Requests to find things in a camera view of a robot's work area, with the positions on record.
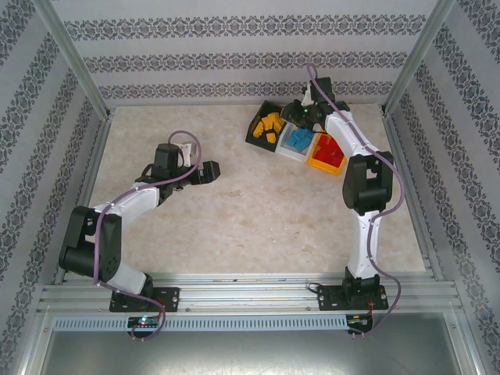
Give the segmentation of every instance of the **damask pattern wall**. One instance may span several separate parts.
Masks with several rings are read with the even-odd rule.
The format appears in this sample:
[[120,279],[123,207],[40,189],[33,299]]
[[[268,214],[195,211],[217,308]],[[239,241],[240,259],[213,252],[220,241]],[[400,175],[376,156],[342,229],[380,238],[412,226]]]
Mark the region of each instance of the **damask pattern wall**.
[[313,61],[339,98],[382,102],[436,0],[57,0],[110,106],[287,102]]
[[52,282],[100,119],[29,0],[0,0],[0,374]]
[[487,373],[500,373],[499,31],[499,0],[457,1],[392,114]]

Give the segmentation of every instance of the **yellow block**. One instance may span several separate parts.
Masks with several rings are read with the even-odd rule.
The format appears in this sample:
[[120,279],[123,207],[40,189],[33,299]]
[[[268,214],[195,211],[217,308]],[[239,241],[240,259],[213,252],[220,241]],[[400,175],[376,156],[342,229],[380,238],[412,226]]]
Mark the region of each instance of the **yellow block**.
[[276,135],[275,133],[267,133],[266,134],[267,141],[269,143],[276,143]]
[[264,123],[264,130],[273,129],[273,119],[271,119],[269,116],[263,117],[262,122]]
[[264,124],[262,121],[259,121],[259,123],[257,124],[257,126],[255,127],[255,130],[253,131],[253,136],[255,138],[258,138],[260,137],[261,135],[263,135],[263,132],[264,132]]
[[279,123],[281,126],[284,125],[284,120],[280,117],[280,114],[278,112],[273,112],[268,115],[274,123]]
[[274,127],[274,131],[276,131],[276,133],[279,134],[281,132],[281,128],[283,126],[282,126],[282,124],[275,122],[274,125],[273,125],[273,127]]

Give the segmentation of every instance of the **beige marble surface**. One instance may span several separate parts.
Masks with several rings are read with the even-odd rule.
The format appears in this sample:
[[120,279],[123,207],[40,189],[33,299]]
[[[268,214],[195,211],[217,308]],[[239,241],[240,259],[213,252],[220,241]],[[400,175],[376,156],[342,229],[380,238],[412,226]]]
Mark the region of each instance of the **beige marble surface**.
[[[158,143],[185,129],[199,137],[202,160],[220,164],[212,184],[189,186],[133,223],[123,258],[145,272],[317,273],[343,271],[354,221],[334,177],[245,143],[257,105],[119,107],[91,204],[124,192],[152,163]],[[389,149],[376,105],[353,105],[355,121]],[[186,141],[179,136],[175,141]],[[399,196],[395,191],[390,205]],[[406,205],[383,218],[379,263],[421,271],[423,262]]]

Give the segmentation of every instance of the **metal floor panel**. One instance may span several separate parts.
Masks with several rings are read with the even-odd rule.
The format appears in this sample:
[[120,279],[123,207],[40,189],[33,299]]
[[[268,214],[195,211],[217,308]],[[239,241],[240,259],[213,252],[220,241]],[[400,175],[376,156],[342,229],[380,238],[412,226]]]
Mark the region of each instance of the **metal floor panel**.
[[54,332],[45,375],[455,375],[442,314],[392,316],[377,335],[340,331],[165,332],[132,342],[124,333]]

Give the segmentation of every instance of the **aluminum frame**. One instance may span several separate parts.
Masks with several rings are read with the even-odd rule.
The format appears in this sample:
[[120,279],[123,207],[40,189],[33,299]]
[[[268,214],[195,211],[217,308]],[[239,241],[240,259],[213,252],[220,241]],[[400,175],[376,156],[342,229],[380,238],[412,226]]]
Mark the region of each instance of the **aluminum frame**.
[[399,100],[408,87],[409,82],[413,78],[413,74],[422,62],[423,57],[426,55],[427,50],[439,28],[446,19],[446,16],[452,9],[456,0],[437,0],[436,6],[429,15],[429,19],[423,26],[422,32],[419,35],[412,51],[409,53],[405,65],[392,85],[391,91],[383,105],[386,113],[392,113],[398,105]]
[[[384,116],[383,121],[396,165],[402,171],[409,187],[407,195],[409,214],[425,266],[425,271],[421,273],[395,274],[402,282],[402,297],[394,313],[442,313],[462,373],[483,374],[484,368],[463,312],[455,282],[444,280],[441,274],[416,199],[416,192],[409,180],[408,167],[402,158],[401,145],[395,137],[394,124],[390,118]],[[111,122],[112,118],[106,121],[99,136],[95,154],[92,156],[91,172],[84,185],[81,204],[88,204],[90,201]],[[319,311],[316,295],[307,290],[307,285],[309,283],[340,284],[344,277],[342,273],[154,273],[152,277],[155,280],[155,286],[176,286],[181,289],[179,311],[169,316],[189,317],[193,321],[207,316],[318,317],[366,312]],[[381,282],[386,287],[387,296],[391,300],[396,294],[397,286],[389,279],[383,278]],[[41,372],[50,337],[58,318],[84,316],[97,322],[109,316],[142,315],[109,312],[110,295],[110,291],[92,285],[90,279],[71,273],[60,273],[59,285],[44,286],[18,373],[27,375]]]
[[55,42],[59,46],[61,53],[66,58],[72,71],[78,79],[85,94],[90,99],[99,118],[102,120],[109,114],[109,107],[106,105],[104,98],[94,78],[88,71],[84,60],[81,58],[73,40],[71,39],[68,30],[64,27],[64,23],[59,18],[51,0],[33,0],[33,4],[37,13],[44,20],[45,26],[54,37]]

